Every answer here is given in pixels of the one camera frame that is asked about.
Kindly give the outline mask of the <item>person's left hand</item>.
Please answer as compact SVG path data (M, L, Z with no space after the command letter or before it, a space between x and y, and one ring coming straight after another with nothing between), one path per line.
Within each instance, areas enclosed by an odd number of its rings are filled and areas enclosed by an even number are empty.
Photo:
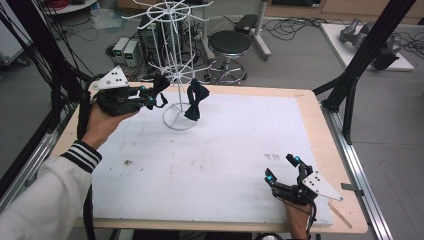
M99 105L94 103L91 108L86 133L81 141L97 150L107 141L122 121L134 115L136 115L136 112L113 117L104 113Z

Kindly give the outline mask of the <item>black floor box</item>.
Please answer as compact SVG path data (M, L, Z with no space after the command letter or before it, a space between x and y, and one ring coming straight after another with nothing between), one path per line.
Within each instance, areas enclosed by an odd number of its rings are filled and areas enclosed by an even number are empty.
M258 16L256 14L244 15L234 26L236 32L249 34L252 29L256 28Z

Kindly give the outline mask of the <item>white floor platform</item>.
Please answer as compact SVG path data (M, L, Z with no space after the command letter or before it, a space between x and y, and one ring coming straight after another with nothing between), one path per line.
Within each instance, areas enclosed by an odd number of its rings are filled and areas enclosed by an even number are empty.
M331 44L332 49L336 53L342 65L346 67L353 59L353 56L356 53L356 48L351 43L343 43L339 39L340 32L344 28L345 25L340 24L321 24L321 29L323 30L326 39ZM398 59L386 68L386 71L410 72L414 70L414 67L401 53L397 53L396 56Z

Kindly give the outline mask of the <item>black round stool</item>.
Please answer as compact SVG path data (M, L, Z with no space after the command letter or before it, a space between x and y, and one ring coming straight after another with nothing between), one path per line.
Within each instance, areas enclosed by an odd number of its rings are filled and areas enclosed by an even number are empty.
M223 30L213 33L208 39L208 49L214 54L215 59L210 63L209 69L204 74L204 79L215 83L236 83L240 85L246 80L248 73L237 58L244 56L251 47L246 34Z

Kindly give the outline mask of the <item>white round table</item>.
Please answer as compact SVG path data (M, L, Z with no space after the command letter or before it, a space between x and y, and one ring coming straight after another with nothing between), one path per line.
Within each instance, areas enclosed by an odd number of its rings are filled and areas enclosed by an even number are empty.
M96 5L97 3L98 3L98 0L84 0L84 2L81 4L71 4L70 2L68 2L66 6L60 6L58 8L44 6L43 10L48 15L60 15L60 14L71 13L71 12L87 9L87 8L90 8L92 5Z

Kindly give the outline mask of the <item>black metal frame post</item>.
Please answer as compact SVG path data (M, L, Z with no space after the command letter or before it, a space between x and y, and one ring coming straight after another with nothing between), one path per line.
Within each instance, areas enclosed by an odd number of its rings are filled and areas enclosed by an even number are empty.
M383 43L401 23L416 1L389 0L345 70L334 80L313 89L315 95L331 90L330 95L321 102L322 106L330 112L338 112L341 103L345 102L341 132L349 145L352 144L351 126L357 83L369 64L377 57Z
M72 65L59 48L53 32L67 41L61 27L47 23L41 0L5 0L16 16L12 20L0 10L0 21L15 37L35 64L51 91L49 128L60 124L62 110L71 103L79 103L91 76Z

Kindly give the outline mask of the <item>clear plastic bag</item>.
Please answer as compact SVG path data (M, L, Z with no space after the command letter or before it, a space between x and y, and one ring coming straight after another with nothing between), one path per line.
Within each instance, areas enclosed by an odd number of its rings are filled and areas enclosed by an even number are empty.
M93 27L97 30L120 28L122 19L111 9L94 9L90 11Z

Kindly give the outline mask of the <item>black computer tower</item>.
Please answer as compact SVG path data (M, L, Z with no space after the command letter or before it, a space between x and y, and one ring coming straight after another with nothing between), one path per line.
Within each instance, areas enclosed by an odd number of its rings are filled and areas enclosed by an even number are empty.
M182 24L170 22L168 15L154 21L157 14L141 18L138 35L143 58L147 65L167 66L169 63L182 62Z

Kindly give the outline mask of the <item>wooden stick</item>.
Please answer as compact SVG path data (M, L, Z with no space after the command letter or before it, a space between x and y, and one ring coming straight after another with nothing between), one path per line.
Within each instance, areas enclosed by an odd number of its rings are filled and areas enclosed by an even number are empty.
M329 208L333 213L349 228L352 229L352 224L347 220L347 218L336 208L336 206L330 201L328 202Z

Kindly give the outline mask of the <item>black bow tie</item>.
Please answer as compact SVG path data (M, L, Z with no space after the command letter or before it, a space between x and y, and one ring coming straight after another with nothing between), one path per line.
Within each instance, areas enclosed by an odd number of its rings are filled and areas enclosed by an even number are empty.
M156 100L156 106L157 108L163 108L167 103L168 100L163 95L163 91L170 86L170 82L164 75L156 74L154 76L153 80L153 87L149 89L147 97L148 96L160 96L162 104L159 105Z

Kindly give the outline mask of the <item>person's right hand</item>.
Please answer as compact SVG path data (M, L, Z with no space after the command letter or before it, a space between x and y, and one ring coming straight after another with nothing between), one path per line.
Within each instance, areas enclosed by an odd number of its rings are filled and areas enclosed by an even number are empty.
M307 222L310 216L309 205L297 205L284 201L291 237L296 240L307 240Z

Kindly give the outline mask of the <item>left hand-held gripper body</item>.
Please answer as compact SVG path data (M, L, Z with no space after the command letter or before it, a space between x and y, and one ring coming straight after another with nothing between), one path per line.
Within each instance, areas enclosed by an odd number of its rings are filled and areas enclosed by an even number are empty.
M96 91L92 103L113 117L138 112L148 102L139 88L130 86L120 66L96 79L91 87Z

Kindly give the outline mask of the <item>white wire display rack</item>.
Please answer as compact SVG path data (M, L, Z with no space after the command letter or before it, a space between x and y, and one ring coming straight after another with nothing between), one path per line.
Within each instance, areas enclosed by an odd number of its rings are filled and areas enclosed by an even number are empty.
M146 10L142 13L132 15L130 16L130 18L137 18L144 15L151 16L152 14L157 14L157 17L154 18L154 21L156 21L162 18L163 16L168 15L171 23L179 21L183 26L184 22L187 21L188 28L191 28L192 26L192 24L190 23L192 19L198 19L200 21L205 22L204 18L200 18L192 14L192 10L194 9L194 6L190 6L189 4L186 4L185 0L178 0L178 1L161 0L160 2L154 3L154 4L145 3L142 0L132 0L132 1L137 5L146 7ZM196 73L202 70L202 69L200 70L196 69L194 67L195 53L193 52L193 49L192 49L192 41L189 41L189 52L190 52L189 59L184 60L182 57L182 62L180 64L177 63L177 60L174 60L174 63L169 63L167 66L163 66L163 65L156 66L156 65L150 64L150 66L156 68L161 75L164 75L165 77L167 77L171 85L177 87L178 100L170 104L168 107L170 107L173 104L178 104L178 103L187 104L189 102L188 96L187 96L187 89L190 85L189 71L190 70L194 71L194 78L196 79Z

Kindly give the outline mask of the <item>navy bow tie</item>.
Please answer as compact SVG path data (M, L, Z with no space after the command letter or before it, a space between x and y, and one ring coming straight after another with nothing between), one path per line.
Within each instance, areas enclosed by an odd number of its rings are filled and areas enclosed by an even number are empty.
M202 86L197 79L192 79L187 89L189 108L185 111L184 116L192 121L197 121L200 118L199 104L209 94L210 91Z

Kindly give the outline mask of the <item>white foam mat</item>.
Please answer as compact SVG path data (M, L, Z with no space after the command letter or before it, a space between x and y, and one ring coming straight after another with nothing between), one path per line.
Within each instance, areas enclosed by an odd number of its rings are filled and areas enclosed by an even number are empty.
M265 181L293 185L286 156L316 163L293 97L213 93L200 119L173 130L159 109L123 121L100 148L93 172L97 219L282 224L284 205Z

